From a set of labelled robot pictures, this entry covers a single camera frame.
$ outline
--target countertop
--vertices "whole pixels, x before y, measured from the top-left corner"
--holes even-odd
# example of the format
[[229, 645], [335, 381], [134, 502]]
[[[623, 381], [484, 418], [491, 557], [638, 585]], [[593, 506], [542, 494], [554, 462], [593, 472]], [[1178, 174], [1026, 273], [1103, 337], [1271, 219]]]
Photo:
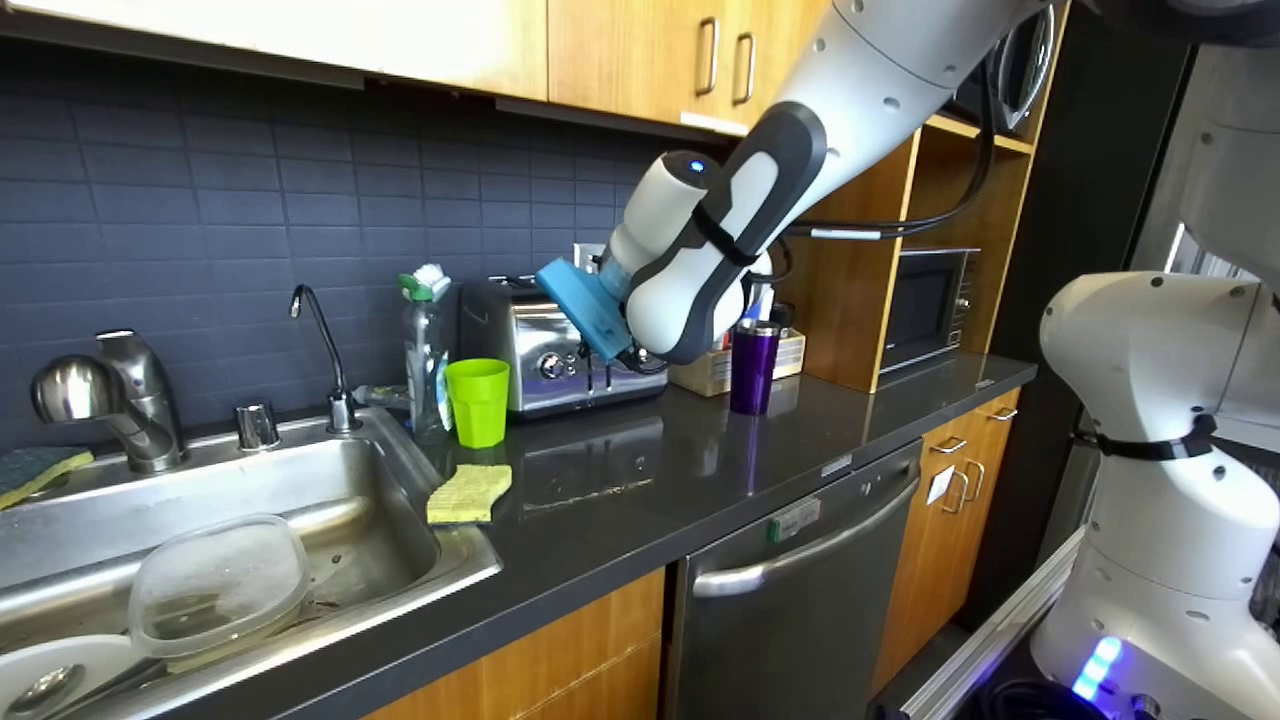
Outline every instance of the countertop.
[[487, 523], [501, 574], [178, 717], [363, 717], [1034, 376], [1019, 361], [951, 354], [875, 394], [779, 381], [770, 415], [670, 386], [511, 424], [516, 478]]

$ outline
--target sink basin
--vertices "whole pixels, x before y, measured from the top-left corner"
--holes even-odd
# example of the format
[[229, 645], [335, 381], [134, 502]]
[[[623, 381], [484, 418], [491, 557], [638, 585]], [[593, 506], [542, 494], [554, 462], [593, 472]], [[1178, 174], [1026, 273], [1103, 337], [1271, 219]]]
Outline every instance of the sink basin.
[[436, 483], [442, 472], [381, 407], [359, 410], [351, 434], [325, 418], [282, 424], [273, 451], [241, 451], [232, 433], [192, 440], [180, 466], [144, 478], [129, 475], [124, 455], [100, 461], [67, 490], [0, 512], [0, 651], [129, 637], [129, 590], [149, 553], [285, 519], [309, 557], [300, 613], [273, 637], [201, 668], [167, 668], [93, 717], [180, 706], [501, 572], [479, 529], [423, 523]]

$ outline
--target backsplash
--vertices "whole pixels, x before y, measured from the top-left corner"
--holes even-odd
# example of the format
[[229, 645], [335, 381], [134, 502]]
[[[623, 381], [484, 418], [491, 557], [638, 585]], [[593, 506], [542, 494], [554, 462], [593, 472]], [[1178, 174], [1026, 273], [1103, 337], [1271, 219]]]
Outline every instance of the backsplash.
[[0, 446], [49, 426], [27, 381], [140, 333], [184, 426], [232, 404], [319, 407], [325, 300], [348, 376], [401, 381], [398, 273], [532, 273], [604, 238], [670, 141], [501, 115], [468, 94], [359, 94], [0, 38]]

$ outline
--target bottle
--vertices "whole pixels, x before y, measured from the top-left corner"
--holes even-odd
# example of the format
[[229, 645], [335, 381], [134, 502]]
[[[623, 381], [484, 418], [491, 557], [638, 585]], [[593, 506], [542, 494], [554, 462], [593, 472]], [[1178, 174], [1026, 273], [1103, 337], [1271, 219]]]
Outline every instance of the bottle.
[[414, 276], [401, 276], [405, 294], [405, 382], [407, 382], [407, 426], [418, 434], [447, 434], [447, 392], [443, 392], [443, 333], [442, 300], [447, 276], [442, 264], [423, 264]]

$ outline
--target kitchen faucet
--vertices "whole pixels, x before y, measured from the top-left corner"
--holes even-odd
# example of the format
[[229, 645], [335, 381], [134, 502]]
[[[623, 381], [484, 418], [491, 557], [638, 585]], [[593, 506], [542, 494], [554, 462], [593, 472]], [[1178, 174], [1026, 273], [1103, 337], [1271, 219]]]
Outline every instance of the kitchen faucet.
[[327, 426], [351, 433], [351, 386], [348, 386], [346, 354], [335, 351], [335, 341], [327, 333], [327, 318], [325, 318], [325, 306], [319, 306], [319, 294], [314, 293], [314, 283], [291, 288], [288, 317], [296, 318], [306, 306], [317, 318], [317, 326], [325, 337], [327, 365], [334, 365]]
[[129, 326], [100, 333], [95, 349], [95, 354], [60, 354], [35, 371], [35, 415], [49, 424], [104, 418], [129, 466], [144, 475], [184, 461], [161, 354]]

